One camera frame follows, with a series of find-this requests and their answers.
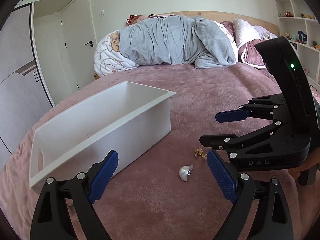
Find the white door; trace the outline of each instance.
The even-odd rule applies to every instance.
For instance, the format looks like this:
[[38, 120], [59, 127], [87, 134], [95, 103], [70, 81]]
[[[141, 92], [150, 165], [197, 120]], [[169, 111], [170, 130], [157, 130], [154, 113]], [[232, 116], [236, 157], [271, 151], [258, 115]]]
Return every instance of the white door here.
[[95, 42], [87, 0], [75, 0], [61, 15], [69, 60], [81, 89], [95, 80], [93, 74]]

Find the small gold object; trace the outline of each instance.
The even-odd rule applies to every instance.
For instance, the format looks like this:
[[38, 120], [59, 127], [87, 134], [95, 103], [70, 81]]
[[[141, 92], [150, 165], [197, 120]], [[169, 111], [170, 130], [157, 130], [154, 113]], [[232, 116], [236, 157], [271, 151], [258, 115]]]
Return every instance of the small gold object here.
[[207, 159], [207, 154], [203, 154], [203, 150], [201, 148], [200, 149], [196, 149], [195, 157], [198, 158], [198, 156], [201, 156], [205, 160]]

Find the cabinet handle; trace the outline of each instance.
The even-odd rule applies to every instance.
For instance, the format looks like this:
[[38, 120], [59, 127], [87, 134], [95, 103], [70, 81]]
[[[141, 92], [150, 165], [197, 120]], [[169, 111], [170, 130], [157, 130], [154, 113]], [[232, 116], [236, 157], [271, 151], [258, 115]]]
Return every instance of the cabinet handle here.
[[35, 76], [36, 82], [39, 82], [38, 74], [36, 71], [34, 71], [33, 75]]

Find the black door handle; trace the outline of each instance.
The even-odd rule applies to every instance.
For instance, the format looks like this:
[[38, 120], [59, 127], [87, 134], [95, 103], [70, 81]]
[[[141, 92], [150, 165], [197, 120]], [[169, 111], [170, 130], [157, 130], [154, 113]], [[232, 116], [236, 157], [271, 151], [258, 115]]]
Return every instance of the black door handle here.
[[33, 75], [35, 76], [36, 82], [39, 82], [39, 78], [36, 71], [34, 71]]
[[92, 44], [92, 43], [93, 43], [93, 41], [90, 41], [90, 42], [86, 43], [85, 45]]

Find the hand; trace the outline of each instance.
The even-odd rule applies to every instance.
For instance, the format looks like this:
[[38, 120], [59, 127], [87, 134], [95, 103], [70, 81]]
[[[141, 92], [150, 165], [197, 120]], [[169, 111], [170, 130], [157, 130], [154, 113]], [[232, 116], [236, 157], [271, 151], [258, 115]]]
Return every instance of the hand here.
[[320, 163], [320, 148], [317, 148], [313, 152], [311, 152], [303, 164], [296, 168], [288, 169], [288, 172], [291, 177], [293, 177], [294, 179], [298, 179], [302, 171], [305, 171], [318, 163]]

